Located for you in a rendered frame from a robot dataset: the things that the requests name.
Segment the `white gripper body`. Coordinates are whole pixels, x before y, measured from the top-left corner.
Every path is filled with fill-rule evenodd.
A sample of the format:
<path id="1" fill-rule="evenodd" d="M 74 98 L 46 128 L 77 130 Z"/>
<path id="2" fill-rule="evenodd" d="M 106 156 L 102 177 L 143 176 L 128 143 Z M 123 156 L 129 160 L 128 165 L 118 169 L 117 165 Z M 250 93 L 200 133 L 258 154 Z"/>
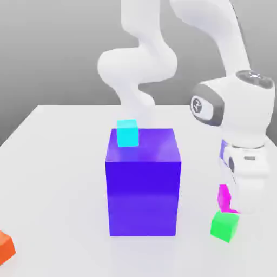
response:
<path id="1" fill-rule="evenodd" d="M 225 184 L 264 187 L 269 171 L 265 147 L 225 148 Z"/>

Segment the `small magenta cube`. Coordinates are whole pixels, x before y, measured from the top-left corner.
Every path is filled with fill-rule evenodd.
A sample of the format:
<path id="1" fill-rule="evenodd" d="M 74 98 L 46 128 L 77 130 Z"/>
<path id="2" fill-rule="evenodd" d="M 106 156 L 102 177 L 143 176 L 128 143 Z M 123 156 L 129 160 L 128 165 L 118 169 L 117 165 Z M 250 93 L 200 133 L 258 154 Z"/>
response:
<path id="1" fill-rule="evenodd" d="M 231 209 L 231 199 L 232 198 L 228 186 L 226 184 L 220 184 L 217 194 L 217 203 L 219 205 L 220 212 L 239 214 L 237 210 Z"/>

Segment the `small green cube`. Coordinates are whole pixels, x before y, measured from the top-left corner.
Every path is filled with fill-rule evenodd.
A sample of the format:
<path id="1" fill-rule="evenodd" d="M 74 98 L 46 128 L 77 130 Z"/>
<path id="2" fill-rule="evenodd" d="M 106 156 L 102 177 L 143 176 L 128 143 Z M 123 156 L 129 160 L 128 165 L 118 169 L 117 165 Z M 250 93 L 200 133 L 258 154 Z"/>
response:
<path id="1" fill-rule="evenodd" d="M 212 219 L 210 234 L 230 243 L 237 230 L 239 218 L 235 213 L 223 213 L 219 210 Z"/>

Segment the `small cyan cube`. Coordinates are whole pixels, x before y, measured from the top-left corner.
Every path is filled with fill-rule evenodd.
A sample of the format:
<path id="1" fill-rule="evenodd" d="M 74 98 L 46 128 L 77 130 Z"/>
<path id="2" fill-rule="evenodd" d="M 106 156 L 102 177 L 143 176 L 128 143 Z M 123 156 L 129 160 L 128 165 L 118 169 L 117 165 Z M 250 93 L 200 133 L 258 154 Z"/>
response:
<path id="1" fill-rule="evenodd" d="M 135 119 L 117 120 L 116 135 L 118 147 L 139 146 L 139 127 Z"/>

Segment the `small orange cube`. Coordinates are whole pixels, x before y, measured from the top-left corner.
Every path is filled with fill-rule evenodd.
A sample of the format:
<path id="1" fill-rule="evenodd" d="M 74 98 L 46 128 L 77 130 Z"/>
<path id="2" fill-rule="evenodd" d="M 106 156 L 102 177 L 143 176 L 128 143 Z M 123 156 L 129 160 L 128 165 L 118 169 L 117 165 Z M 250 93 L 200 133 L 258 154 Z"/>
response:
<path id="1" fill-rule="evenodd" d="M 0 230 L 0 266 L 16 254 L 12 238 Z"/>

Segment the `large blue box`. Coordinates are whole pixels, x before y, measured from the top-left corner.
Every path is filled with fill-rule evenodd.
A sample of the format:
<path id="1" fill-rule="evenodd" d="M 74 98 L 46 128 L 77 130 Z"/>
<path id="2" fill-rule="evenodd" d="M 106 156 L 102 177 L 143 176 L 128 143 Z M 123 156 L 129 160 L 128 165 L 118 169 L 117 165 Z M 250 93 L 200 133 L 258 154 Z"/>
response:
<path id="1" fill-rule="evenodd" d="M 112 129 L 105 158 L 111 236 L 174 236 L 181 157 L 172 129 L 140 129 L 120 148 Z"/>

